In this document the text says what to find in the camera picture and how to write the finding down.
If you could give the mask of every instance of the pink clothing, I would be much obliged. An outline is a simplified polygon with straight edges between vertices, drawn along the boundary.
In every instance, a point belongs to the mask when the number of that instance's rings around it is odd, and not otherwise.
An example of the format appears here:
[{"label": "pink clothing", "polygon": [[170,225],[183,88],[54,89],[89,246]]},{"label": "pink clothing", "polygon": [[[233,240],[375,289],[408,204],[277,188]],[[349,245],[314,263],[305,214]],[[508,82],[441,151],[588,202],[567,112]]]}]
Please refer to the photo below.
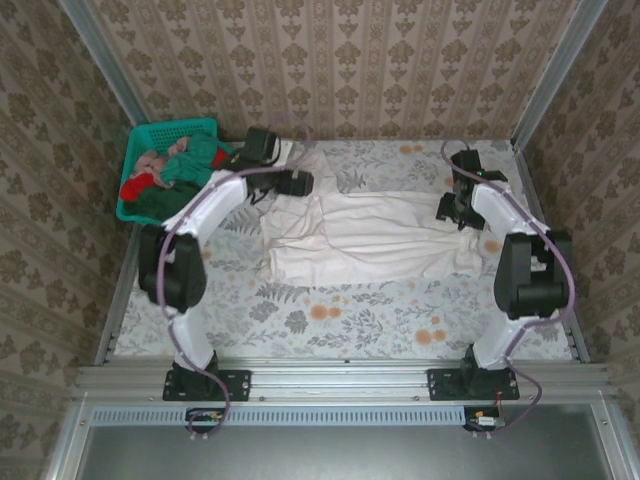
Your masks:
[{"label": "pink clothing", "polygon": [[169,147],[169,156],[173,157],[179,153],[184,152],[187,149],[187,143],[189,142],[189,137],[182,137],[175,144]]},{"label": "pink clothing", "polygon": [[158,152],[155,150],[147,150],[136,162],[136,165],[133,168],[133,174],[130,178],[140,175],[141,173],[150,173],[153,175],[153,180],[156,185],[162,188],[170,188],[171,185],[164,183],[160,176],[162,169],[168,161],[169,158],[165,155],[158,155]]}]

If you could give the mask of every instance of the black mounting plate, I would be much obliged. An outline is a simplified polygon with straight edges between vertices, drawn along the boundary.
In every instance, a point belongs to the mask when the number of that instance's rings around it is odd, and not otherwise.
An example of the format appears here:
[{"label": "black mounting plate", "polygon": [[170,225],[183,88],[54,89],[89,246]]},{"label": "black mounting plate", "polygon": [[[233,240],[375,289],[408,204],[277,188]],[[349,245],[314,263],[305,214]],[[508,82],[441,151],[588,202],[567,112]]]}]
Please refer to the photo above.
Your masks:
[{"label": "black mounting plate", "polygon": [[520,391],[516,374],[503,370],[475,371],[473,382],[465,387],[459,368],[433,368],[427,370],[427,385],[432,401],[495,400],[500,393],[502,400],[518,400]]},{"label": "black mounting plate", "polygon": [[[169,370],[164,381],[162,399],[167,402],[223,402],[224,395],[220,388],[211,388],[210,392],[202,390],[184,391],[175,378],[176,370]],[[248,402],[251,393],[251,370],[218,370],[215,375],[227,386],[232,402]]]}]

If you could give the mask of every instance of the white cloth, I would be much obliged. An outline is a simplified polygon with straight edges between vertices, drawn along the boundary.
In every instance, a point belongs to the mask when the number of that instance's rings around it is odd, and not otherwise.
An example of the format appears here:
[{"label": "white cloth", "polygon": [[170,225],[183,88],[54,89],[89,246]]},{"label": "white cloth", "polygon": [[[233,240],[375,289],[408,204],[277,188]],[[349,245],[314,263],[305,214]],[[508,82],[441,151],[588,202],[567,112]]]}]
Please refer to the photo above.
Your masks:
[{"label": "white cloth", "polygon": [[324,286],[480,273],[476,232],[436,220],[439,195],[341,194],[322,152],[299,167],[314,175],[311,195],[280,195],[260,220],[267,280]]}]

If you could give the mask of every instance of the plastic laundry basket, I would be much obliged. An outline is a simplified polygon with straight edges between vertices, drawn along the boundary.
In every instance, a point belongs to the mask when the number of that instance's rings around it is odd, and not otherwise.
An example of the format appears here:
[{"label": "plastic laundry basket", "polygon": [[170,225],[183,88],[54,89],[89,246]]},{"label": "plastic laundry basket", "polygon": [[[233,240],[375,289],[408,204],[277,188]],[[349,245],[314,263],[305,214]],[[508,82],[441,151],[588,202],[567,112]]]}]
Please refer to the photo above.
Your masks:
[{"label": "plastic laundry basket", "polygon": [[[188,137],[197,132],[210,134],[212,137],[218,136],[218,124],[213,118],[185,118],[183,120],[171,120],[168,122],[151,123],[140,125],[131,130],[127,153],[124,158],[122,178],[120,187],[129,178],[136,165],[136,161],[147,150],[155,150],[161,155],[166,155],[169,147],[182,137]],[[227,153],[231,152],[231,147],[220,143]],[[141,225],[161,225],[162,222],[140,215],[127,215],[124,211],[124,202],[118,196],[116,205],[116,215],[124,222],[136,222]]]}]

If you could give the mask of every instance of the green clothing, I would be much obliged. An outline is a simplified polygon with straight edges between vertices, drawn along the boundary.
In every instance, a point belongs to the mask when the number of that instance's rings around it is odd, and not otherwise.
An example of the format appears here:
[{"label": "green clothing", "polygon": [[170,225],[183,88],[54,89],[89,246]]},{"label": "green clothing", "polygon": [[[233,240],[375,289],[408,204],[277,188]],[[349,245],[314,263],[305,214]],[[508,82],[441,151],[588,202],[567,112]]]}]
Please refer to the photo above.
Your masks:
[{"label": "green clothing", "polygon": [[176,181],[171,188],[145,188],[135,202],[124,202],[127,215],[141,215],[164,222],[173,217],[200,191],[200,187],[192,183]]},{"label": "green clothing", "polygon": [[187,150],[169,159],[160,176],[164,183],[182,180],[204,187],[211,178],[211,162],[220,142],[206,133],[195,133],[189,139]]}]

